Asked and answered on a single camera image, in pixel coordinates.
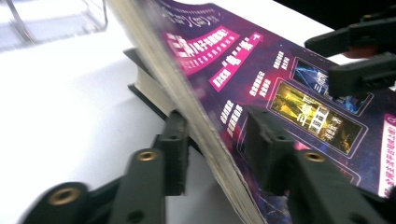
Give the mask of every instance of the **white table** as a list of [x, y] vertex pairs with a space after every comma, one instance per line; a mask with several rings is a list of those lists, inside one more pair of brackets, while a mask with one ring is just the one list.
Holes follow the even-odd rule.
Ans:
[[[269, 0], [213, 2], [300, 45], [330, 31]], [[133, 44], [109, 19], [101, 34], [0, 54], [0, 223], [20, 222], [60, 183], [103, 186], [161, 133], [163, 121], [127, 88], [136, 67], [122, 51]], [[187, 196], [167, 198], [168, 223], [241, 223], [204, 158], [192, 151], [190, 161]]]

